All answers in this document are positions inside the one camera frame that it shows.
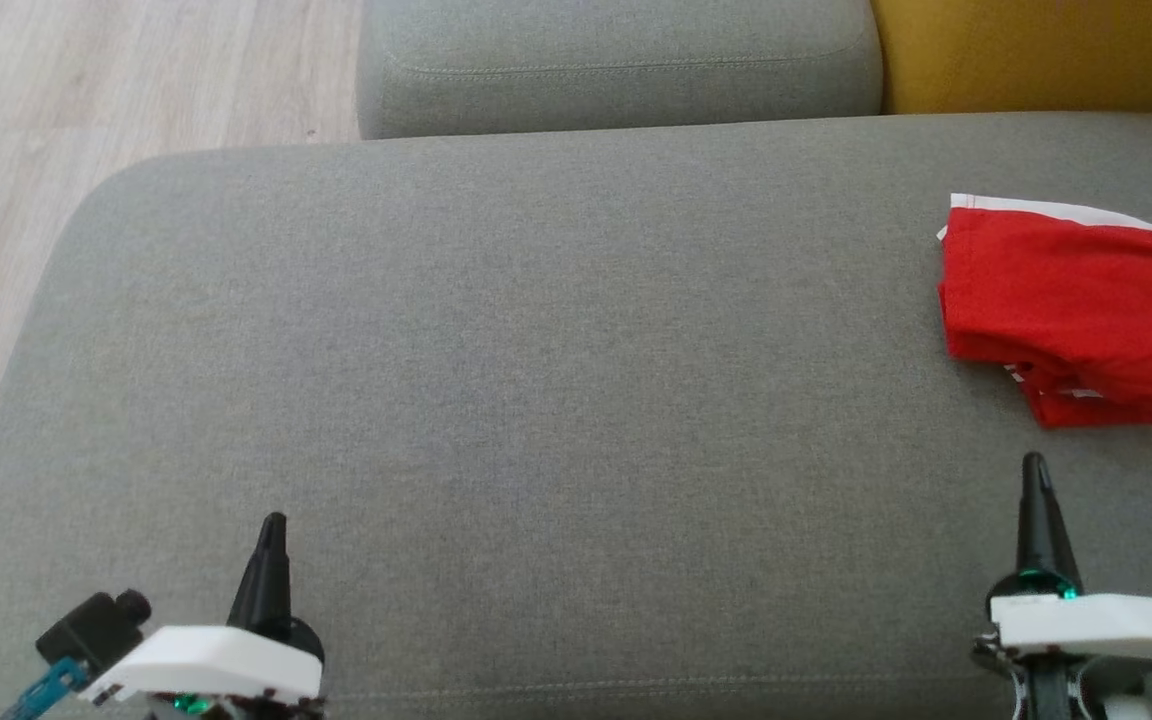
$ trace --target folded red fabric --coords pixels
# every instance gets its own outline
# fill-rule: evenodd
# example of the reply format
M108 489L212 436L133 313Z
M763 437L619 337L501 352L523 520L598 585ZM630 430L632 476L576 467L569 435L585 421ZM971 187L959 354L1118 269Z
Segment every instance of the folded red fabric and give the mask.
M948 351L1005 364L1046 427L1152 423L1152 223L952 196Z

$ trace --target gray fabric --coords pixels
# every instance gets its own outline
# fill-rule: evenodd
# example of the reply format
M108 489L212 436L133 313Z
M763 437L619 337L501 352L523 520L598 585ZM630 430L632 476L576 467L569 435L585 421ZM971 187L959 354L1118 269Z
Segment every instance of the gray fabric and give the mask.
M869 0L370 0L362 136L873 114Z
M967 651L1021 454L1047 452L1089 586L1152 594L1152 429L1044 433L1006 373L947 359L950 191L1152 220L1152 118L119 174L1 389L0 707L99 589L223 620L283 510L334 717L1006 717Z

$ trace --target blue cable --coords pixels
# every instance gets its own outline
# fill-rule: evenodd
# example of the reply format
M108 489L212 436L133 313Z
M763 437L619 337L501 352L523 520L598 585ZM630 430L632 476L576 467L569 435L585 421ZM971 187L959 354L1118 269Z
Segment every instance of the blue cable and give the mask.
M37 683L20 694L15 705L0 715L0 720L37 720L69 692L76 692L88 683L88 674L70 657L63 657L47 669Z

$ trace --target seam stitching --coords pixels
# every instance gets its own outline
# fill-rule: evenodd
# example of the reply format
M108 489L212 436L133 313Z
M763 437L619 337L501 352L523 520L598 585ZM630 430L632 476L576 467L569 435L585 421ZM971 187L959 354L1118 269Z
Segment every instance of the seam stitching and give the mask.
M602 680L589 683L554 683L540 685L507 685L499 688L452 689L450 691L411 691L411 692L373 692L373 694L333 694L339 700L361 702L439 702L439 700L493 700L490 696L503 694L571 694L579 691L604 691L613 689L621 694L696 694L696 692L744 692L768 691L776 687L795 688L809 684L833 684L838 687L856 685L865 682L884 683L918 683L941 682L941 680L960 680L958 676L925 675L763 675L763 676L714 676L713 679L653 679L653 680ZM601 697L592 694L571 694L573 698ZM521 698L518 702L538 702L541 698Z
M844 691L848 687L840 685L836 691ZM791 694L801 692L803 688L794 687L760 687L755 688L758 694ZM821 692L821 688L812 688L812 692ZM613 694L547 694L547 696L532 697L450 697L450 698L369 698L356 696L339 696L341 702L362 703L362 705L381 705L381 703L403 703L403 705L429 705L429 706L456 706L456 705L559 705L564 702L620 702L630 700L636 697L692 697L713 696L713 694L744 694L750 692L750 688L690 688L669 689L669 691L620 691Z
M867 28L862 28L856 37L847 43L844 47L829 50L828 53L818 55L736 55L728 58L698 58L684 60L644 60L638 63L599 65L599 63L576 63L576 65L515 65L505 68L430 68L422 65L408 65L394 55L389 45L381 46L387 65L403 70L403 73L426 74L426 76L440 77L476 77L476 76L502 76L502 74L541 74L541 73L634 73L634 70L670 70L691 68L714 68L722 65L782 65L782 63L813 63L813 61L847 53L861 45L867 36Z

